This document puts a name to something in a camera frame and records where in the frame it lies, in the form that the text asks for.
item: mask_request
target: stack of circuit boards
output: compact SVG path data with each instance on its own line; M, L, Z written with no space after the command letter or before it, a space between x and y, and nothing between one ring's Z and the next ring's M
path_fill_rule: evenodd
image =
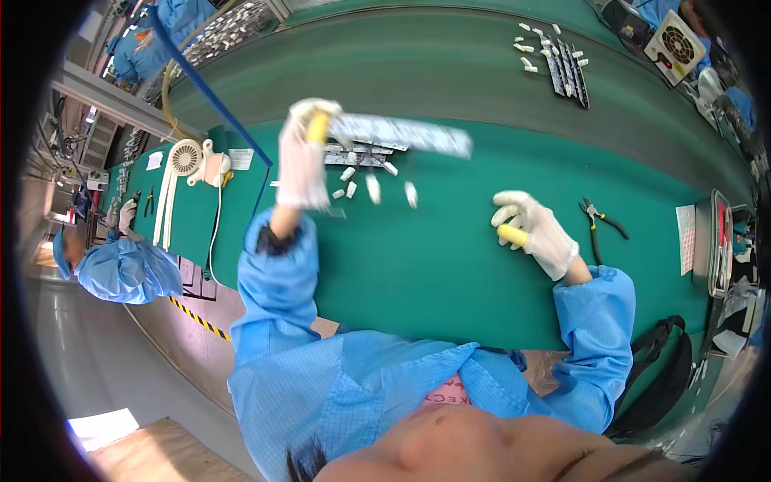
M573 57L576 51L574 46L569 46L561 39L555 41L548 35L541 35L540 40L548 40L560 55L552 55L546 58L551 73L551 83L554 85L554 92L567 98L577 100L580 105L589 108L589 93L584 81L584 73L581 66L578 65L578 59Z
M388 156L394 151L405 152L409 146L397 143L365 143L354 141L350 148L338 143L328 143L325 150L324 164L331 166L372 166L383 167ZM356 153L356 160L348 157L348 153Z

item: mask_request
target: yellow hose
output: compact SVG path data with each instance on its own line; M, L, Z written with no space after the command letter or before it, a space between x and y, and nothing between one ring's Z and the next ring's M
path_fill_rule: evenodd
M186 46L190 42L190 40L194 39L195 36L198 35L198 32L206 28L206 26L212 23L214 20L221 17L222 14L227 12L235 2L236 0L230 0L225 5L222 5L222 8L217 10L217 12L215 12L214 15L206 19L204 23L198 26L197 29L193 30L193 32L190 35L188 35L187 38L183 40L182 43L177 47L180 50L180 52L182 51L184 46ZM160 87L160 98L161 98L161 103L163 104L162 105L163 114L166 117L166 122L171 124L174 132L179 133L180 136L182 137L193 139L199 144L201 144L203 143L202 139L198 139L193 134L179 128L178 126L179 120L176 117L174 117L174 115L171 113L171 106L169 105L169 85L171 84L171 71L174 70L174 66L176 64L177 63L174 61L174 59L171 59L169 63L166 64L166 71L163 73L163 83L161 84L161 87Z

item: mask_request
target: black plier handle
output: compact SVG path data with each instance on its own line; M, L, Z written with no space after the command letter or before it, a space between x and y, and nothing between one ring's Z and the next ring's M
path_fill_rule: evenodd
M578 203L579 206L581 206L581 209L584 211L584 213L587 214L589 217L589 230L591 232L591 250L594 253L594 261L597 263L597 266L602 265L602 255L600 254L600 244L597 241L597 224L594 222L594 217L599 217L606 223L610 224L614 228L618 230L619 233L621 233L621 236L624 237L624 239L629 239L629 233L626 232L623 226L621 226L621 223L613 219L612 217L607 216L606 214L602 214L597 211L597 208L594 207L594 205L591 203L588 197L584 198L584 203Z

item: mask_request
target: paper with red grid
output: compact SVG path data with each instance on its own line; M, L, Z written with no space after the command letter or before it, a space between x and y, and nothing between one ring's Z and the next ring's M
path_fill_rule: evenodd
M677 231L680 237L680 276L693 269L693 250L696 239L696 206L680 206L677 213Z

